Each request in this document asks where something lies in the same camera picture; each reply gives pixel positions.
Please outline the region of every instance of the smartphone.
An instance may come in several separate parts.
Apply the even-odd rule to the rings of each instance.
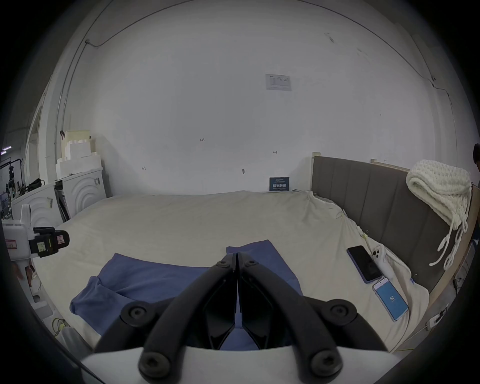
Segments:
[[[360,273],[361,278],[366,284],[382,277],[382,272],[380,272],[377,264],[375,264],[367,250],[362,245],[347,248],[347,253],[350,255],[357,271]]]
[[[387,278],[373,285],[373,290],[383,303],[393,321],[397,321],[408,311],[408,305]]]

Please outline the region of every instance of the power strip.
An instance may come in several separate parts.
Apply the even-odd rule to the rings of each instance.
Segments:
[[[447,311],[447,308],[448,308],[448,304],[443,311],[436,314],[434,317],[430,318],[429,321],[427,321],[427,323],[425,324],[425,326],[427,327],[427,331],[430,331],[433,327],[435,327],[440,322],[445,312]]]
[[[437,314],[434,317],[432,317],[429,321],[427,321],[426,323],[427,331],[430,331],[433,327],[435,327],[440,321],[440,319],[441,319],[440,314]]]

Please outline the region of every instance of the black sign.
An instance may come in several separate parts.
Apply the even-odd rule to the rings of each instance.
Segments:
[[[270,178],[270,191],[289,191],[290,178],[288,177],[271,177]]]

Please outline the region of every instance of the gray headboard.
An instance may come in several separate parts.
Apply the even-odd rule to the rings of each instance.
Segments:
[[[414,280],[428,289],[444,273],[437,247],[448,225],[407,188],[407,173],[346,159],[315,156],[312,191],[342,207],[368,236],[394,252],[412,271]],[[450,238],[448,254],[455,242]]]

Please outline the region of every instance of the pen mark on wall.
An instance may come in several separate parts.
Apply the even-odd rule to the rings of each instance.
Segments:
[[[329,33],[325,33],[325,36],[327,36],[332,43],[335,43],[335,40],[332,39]]]

